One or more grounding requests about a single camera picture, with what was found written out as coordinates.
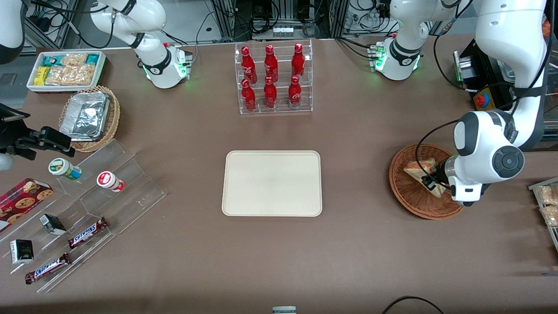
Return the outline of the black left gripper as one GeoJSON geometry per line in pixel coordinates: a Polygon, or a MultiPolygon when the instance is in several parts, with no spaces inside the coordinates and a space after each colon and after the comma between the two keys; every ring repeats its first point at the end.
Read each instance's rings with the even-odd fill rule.
{"type": "Polygon", "coordinates": [[[455,159],[446,159],[436,165],[435,173],[427,174],[421,177],[421,183],[431,193],[441,192],[441,185],[455,185],[455,159]]]}

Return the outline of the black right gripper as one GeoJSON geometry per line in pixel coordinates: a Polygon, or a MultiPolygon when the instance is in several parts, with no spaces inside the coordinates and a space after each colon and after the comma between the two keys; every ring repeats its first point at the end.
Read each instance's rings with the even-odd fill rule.
{"type": "Polygon", "coordinates": [[[41,131],[30,129],[24,121],[28,117],[30,117],[28,113],[0,104],[0,148],[2,153],[34,160],[36,151],[33,149],[38,149],[39,142],[42,141],[53,146],[48,147],[48,150],[70,158],[75,156],[76,150],[71,147],[69,136],[49,126],[42,127],[41,131]]]}

